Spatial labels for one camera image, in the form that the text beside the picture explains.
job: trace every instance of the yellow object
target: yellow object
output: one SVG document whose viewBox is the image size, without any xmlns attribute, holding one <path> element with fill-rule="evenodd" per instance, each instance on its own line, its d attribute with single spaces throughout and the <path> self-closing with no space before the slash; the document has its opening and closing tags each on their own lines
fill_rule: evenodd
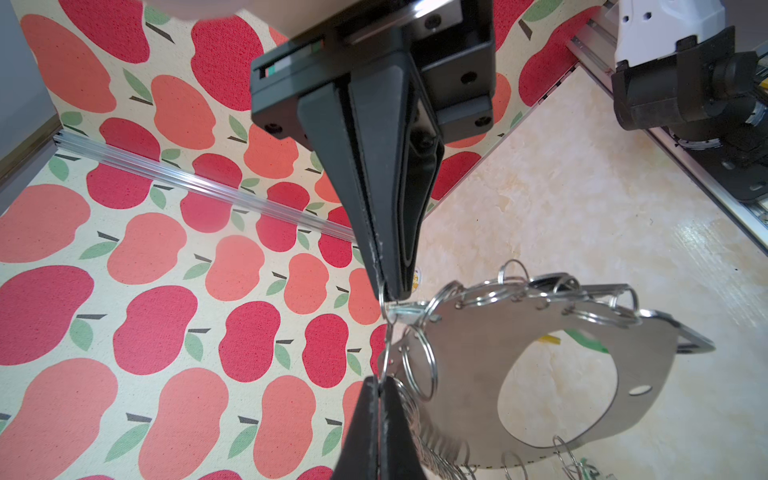
<svg viewBox="0 0 768 480">
<path fill-rule="evenodd" d="M 538 339 L 541 343 L 551 343 L 552 345 L 560 345 L 560 339 L 556 336 L 552 335 L 544 335 L 540 339 Z"/>
</svg>

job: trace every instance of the apple patterned wallpaper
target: apple patterned wallpaper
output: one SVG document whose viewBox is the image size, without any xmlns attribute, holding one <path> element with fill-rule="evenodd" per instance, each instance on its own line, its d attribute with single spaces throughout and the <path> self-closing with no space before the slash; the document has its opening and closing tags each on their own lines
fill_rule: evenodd
<svg viewBox="0 0 768 480">
<path fill-rule="evenodd" d="M 14 0 L 69 131 L 348 224 L 316 156 L 249 125 L 248 14 Z M 595 0 L 497 0 L 495 126 L 573 65 Z M 384 326 L 355 247 L 60 150 L 0 217 L 0 478 L 328 479 Z"/>
</svg>

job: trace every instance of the metal plate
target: metal plate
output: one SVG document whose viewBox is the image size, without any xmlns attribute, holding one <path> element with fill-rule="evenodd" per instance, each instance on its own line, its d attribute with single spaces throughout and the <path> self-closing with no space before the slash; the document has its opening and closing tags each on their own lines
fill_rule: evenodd
<svg viewBox="0 0 768 480">
<path fill-rule="evenodd" d="M 419 400 L 402 363 L 401 349 L 407 347 L 414 377 L 421 390 L 428 392 L 430 370 L 420 353 L 421 344 L 408 335 L 393 345 L 390 372 L 416 399 L 420 436 L 429 448 L 454 465 L 480 468 L 503 468 L 505 458 L 506 466 L 512 467 L 518 463 L 517 458 L 528 464 L 556 455 L 554 447 L 534 447 L 511 435 L 498 416 L 498 397 L 512 365 L 526 347 L 562 329 L 581 329 L 600 340 L 611 352 L 618 376 L 617 391 L 608 410 L 592 427 L 568 442 L 568 448 L 616 435 L 643 417 L 672 366 L 680 334 L 675 324 L 679 323 L 661 316 L 643 316 L 627 328 L 617 328 L 611 323 L 594 323 L 564 314 L 565 307 L 573 305 L 576 310 L 610 316 L 611 309 L 590 301 L 550 302 L 540 310 L 545 304 L 540 295 L 547 291 L 532 290 L 524 284 L 505 285 L 518 291 L 503 300 L 456 308 L 460 300 L 498 292 L 499 287 L 489 283 L 456 294 L 435 310 L 439 322 L 424 324 L 440 378 L 429 402 Z M 618 311 L 616 320 L 621 324 L 626 316 L 621 309 Z M 629 395 L 637 386 L 651 389 L 643 395 Z"/>
</svg>

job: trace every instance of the beige marble surface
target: beige marble surface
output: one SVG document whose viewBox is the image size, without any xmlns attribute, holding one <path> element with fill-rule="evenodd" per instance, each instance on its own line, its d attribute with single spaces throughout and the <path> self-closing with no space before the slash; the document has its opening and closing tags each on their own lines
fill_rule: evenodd
<svg viewBox="0 0 768 480">
<path fill-rule="evenodd" d="M 420 242 L 419 299 L 450 280 L 495 278 L 518 257 L 533 275 L 629 283 L 643 308 L 716 343 L 678 356 L 640 423 L 577 457 L 618 480 L 768 477 L 768 259 L 645 133 L 621 130 L 580 68 L 440 204 Z M 529 347 L 505 386 L 505 424 L 527 439 L 577 435 L 615 386 L 612 362 L 558 336 L 560 346 Z M 520 409 L 537 419 L 521 421 Z M 528 473 L 565 478 L 556 458 Z"/>
</svg>

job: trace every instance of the green leaf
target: green leaf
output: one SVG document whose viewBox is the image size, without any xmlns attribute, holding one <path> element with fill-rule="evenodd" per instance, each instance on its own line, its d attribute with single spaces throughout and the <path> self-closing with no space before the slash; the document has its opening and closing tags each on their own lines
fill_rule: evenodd
<svg viewBox="0 0 768 480">
<path fill-rule="evenodd" d="M 232 115 L 230 115 L 230 127 L 232 127 L 232 131 L 235 132 L 235 135 L 248 141 L 248 132 L 245 131 L 245 127 Z"/>
<path fill-rule="evenodd" d="M 59 157 L 53 157 L 48 162 L 48 169 L 62 182 L 69 177 L 69 167 L 67 166 L 67 162 Z"/>
<path fill-rule="evenodd" d="M 240 184 L 240 186 L 241 187 L 255 187 L 256 185 L 259 184 L 260 181 L 261 181 L 260 178 L 246 178 L 245 180 L 243 180 L 243 183 Z"/>
<path fill-rule="evenodd" d="M 161 209 L 165 208 L 165 194 L 159 188 L 149 189 L 149 198 Z"/>
<path fill-rule="evenodd" d="M 203 275 L 204 273 L 206 273 L 209 268 L 210 268 L 210 263 L 208 262 L 201 262 L 201 263 L 198 263 L 197 265 L 193 265 L 184 274 L 184 279 L 189 280 L 190 278 L 198 278 L 200 275 Z"/>
<path fill-rule="evenodd" d="M 181 155 L 181 150 L 178 148 L 168 148 L 160 153 L 160 158 L 163 160 L 176 160 Z"/>
<path fill-rule="evenodd" d="M 362 369 L 360 368 L 360 362 L 357 360 L 357 357 L 354 356 L 352 353 L 347 352 L 346 354 L 346 362 L 349 364 L 350 369 L 358 375 L 362 375 Z"/>
<path fill-rule="evenodd" d="M 333 430 L 331 430 L 326 437 L 326 441 L 323 442 L 323 456 L 328 455 L 333 451 L 333 449 L 339 444 L 339 440 L 341 440 L 341 427 L 336 427 Z"/>
<path fill-rule="evenodd" d="M 302 247 L 306 248 L 307 250 L 310 249 L 310 241 L 306 239 L 306 235 L 304 235 L 303 232 L 297 233 L 296 238 L 299 240 L 299 243 L 301 243 Z"/>
<path fill-rule="evenodd" d="M 360 254 L 360 250 L 357 250 L 356 248 L 352 249 L 352 256 L 355 257 L 355 260 L 360 262 L 360 265 L 365 265 L 362 261 L 362 255 Z"/>
<path fill-rule="evenodd" d="M 136 445 L 144 440 L 145 436 L 147 436 L 149 427 L 150 425 L 148 423 L 142 423 L 141 425 L 136 425 L 132 429 L 125 432 L 123 436 L 121 436 L 114 443 L 114 445 L 112 445 L 112 448 L 109 449 L 107 458 L 104 461 L 111 462 L 112 460 L 115 460 L 116 458 L 121 457 L 132 450 Z"/>
<path fill-rule="evenodd" d="M 83 123 L 83 114 L 79 111 L 66 111 L 61 114 L 61 122 L 64 125 L 74 127 Z"/>
<path fill-rule="evenodd" d="M 565 332 L 576 342 L 586 347 L 590 350 L 594 350 L 595 352 L 600 353 L 608 353 L 608 349 L 603 346 L 602 343 L 600 343 L 600 340 L 598 339 L 589 339 L 586 336 L 584 336 L 583 333 L 579 332 L 578 330 L 572 330 L 572 329 L 566 329 Z"/>
<path fill-rule="evenodd" d="M 76 318 L 72 320 L 72 325 L 69 327 L 69 338 L 75 345 L 87 352 L 94 341 L 94 331 L 88 322 Z"/>
<path fill-rule="evenodd" d="M 123 68 L 123 75 L 128 81 L 128 84 L 131 86 L 131 88 L 134 89 L 139 97 L 142 97 L 146 101 L 152 102 L 152 93 L 149 91 L 149 88 L 145 87 L 144 84 L 141 83 L 141 80 L 136 78 L 134 74 L 130 73 L 125 68 Z"/>
<path fill-rule="evenodd" d="M 232 224 L 237 227 L 237 229 L 241 232 L 245 231 L 245 220 L 240 216 L 237 212 L 232 212 L 230 215 L 230 220 L 232 220 Z"/>
<path fill-rule="evenodd" d="M 102 255 L 106 255 L 107 253 L 110 253 L 112 250 L 114 250 L 117 245 L 118 242 L 101 242 L 96 243 L 95 245 L 91 245 L 85 249 L 85 252 L 83 252 L 82 255 L 80 255 L 80 260 L 87 260 L 89 258 L 96 258 L 101 257 Z"/>
<path fill-rule="evenodd" d="M 523 14 L 524 22 L 538 22 L 542 18 L 554 12 L 563 0 L 538 0 Z"/>
<path fill-rule="evenodd" d="M 515 125 L 518 124 L 520 120 L 523 118 L 523 112 L 519 111 L 518 114 L 515 115 L 515 118 L 512 118 L 512 124 L 509 125 L 510 128 L 515 128 Z"/>
<path fill-rule="evenodd" d="M 290 370 L 290 354 L 286 347 L 279 343 L 275 343 L 275 360 L 277 360 L 280 365 Z"/>
<path fill-rule="evenodd" d="M 333 308 L 339 308 L 340 306 L 346 305 L 347 300 L 349 300 L 349 294 L 342 293 L 336 298 L 336 301 L 333 302 Z"/>
<path fill-rule="evenodd" d="M 278 280 L 275 280 L 272 283 L 272 285 L 270 285 L 266 289 L 266 294 L 267 295 L 274 295 L 275 293 L 281 291 L 285 287 L 286 283 L 288 283 L 288 280 L 285 280 L 285 279 L 282 279 L 282 278 L 278 279 Z"/>
<path fill-rule="evenodd" d="M 312 166 L 315 168 L 315 170 L 321 173 L 323 172 L 323 164 L 320 163 L 320 158 L 315 152 L 310 154 L 310 161 L 312 162 Z"/>
<path fill-rule="evenodd" d="M 188 333 L 184 337 L 184 348 L 198 362 L 203 359 L 203 343 L 200 341 L 200 337 L 194 333 Z"/>
<path fill-rule="evenodd" d="M 144 21 L 152 25 L 164 25 L 170 21 L 170 17 L 160 10 L 147 5 L 144 7 Z"/>
<path fill-rule="evenodd" d="M 235 441 L 232 442 L 228 458 L 239 455 L 243 450 L 247 449 L 248 445 L 253 443 L 253 439 L 256 438 L 256 432 L 258 432 L 258 430 L 258 425 L 251 425 L 240 432 L 240 434 L 235 437 Z"/>
</svg>

